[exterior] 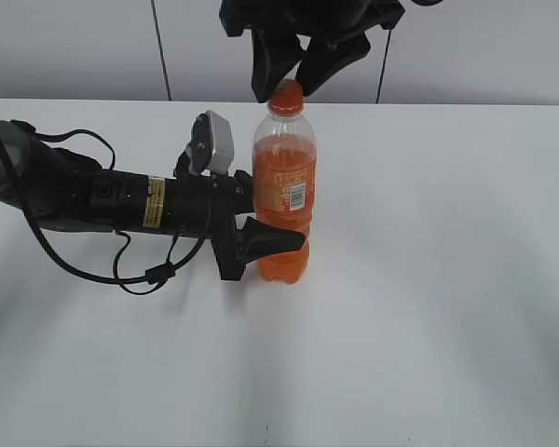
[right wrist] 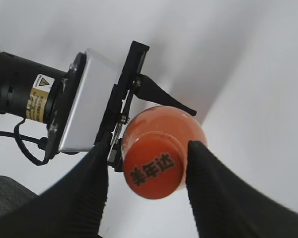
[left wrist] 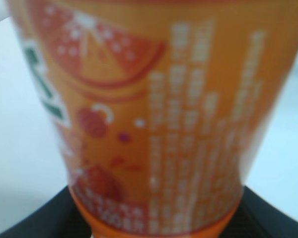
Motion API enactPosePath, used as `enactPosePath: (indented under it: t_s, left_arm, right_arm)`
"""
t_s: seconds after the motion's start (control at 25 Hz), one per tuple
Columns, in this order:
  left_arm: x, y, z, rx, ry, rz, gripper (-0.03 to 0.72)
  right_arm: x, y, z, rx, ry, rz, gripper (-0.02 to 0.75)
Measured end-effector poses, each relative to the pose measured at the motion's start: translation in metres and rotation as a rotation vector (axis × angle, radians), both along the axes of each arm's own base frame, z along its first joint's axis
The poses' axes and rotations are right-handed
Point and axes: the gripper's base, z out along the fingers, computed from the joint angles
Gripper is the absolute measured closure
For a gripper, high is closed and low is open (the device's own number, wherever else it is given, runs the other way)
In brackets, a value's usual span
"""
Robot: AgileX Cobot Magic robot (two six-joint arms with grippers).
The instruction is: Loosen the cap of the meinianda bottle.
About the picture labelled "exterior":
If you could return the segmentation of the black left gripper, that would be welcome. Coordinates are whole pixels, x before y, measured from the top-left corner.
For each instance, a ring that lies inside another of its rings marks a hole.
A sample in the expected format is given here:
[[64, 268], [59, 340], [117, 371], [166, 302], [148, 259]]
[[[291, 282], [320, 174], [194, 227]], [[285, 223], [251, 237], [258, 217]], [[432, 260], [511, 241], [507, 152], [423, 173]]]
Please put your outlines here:
[[268, 256], [299, 251], [306, 236], [248, 217], [238, 229], [236, 217], [250, 211], [250, 174], [195, 176], [180, 173], [166, 181], [161, 228], [164, 234], [197, 240], [185, 257], [173, 264], [178, 270], [209, 240], [222, 280], [241, 279], [246, 264]]

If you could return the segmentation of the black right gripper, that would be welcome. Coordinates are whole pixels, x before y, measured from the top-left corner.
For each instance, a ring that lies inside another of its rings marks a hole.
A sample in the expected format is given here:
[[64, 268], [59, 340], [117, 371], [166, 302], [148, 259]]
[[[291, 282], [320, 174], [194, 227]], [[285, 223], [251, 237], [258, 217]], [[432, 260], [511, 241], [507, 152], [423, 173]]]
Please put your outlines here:
[[263, 103], [299, 62], [296, 81], [312, 95], [368, 55], [367, 31], [393, 29], [404, 12], [398, 1], [224, 1], [219, 18], [230, 37], [252, 32], [252, 92]]

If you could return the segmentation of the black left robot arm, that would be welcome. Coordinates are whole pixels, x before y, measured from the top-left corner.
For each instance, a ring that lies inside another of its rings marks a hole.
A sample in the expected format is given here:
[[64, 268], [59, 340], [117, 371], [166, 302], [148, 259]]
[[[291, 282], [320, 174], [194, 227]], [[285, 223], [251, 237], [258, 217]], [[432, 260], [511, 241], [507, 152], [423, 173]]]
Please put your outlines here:
[[300, 250], [306, 237], [248, 218], [252, 177], [228, 172], [234, 159], [229, 122], [213, 111], [198, 115], [191, 139], [170, 179], [103, 167], [61, 148], [73, 131], [47, 135], [24, 121], [0, 120], [0, 202], [27, 212], [37, 236], [44, 231], [116, 232], [191, 237], [194, 248], [179, 262], [166, 262], [135, 278], [104, 278], [105, 284], [162, 284], [211, 243], [220, 277], [238, 281], [246, 265]]

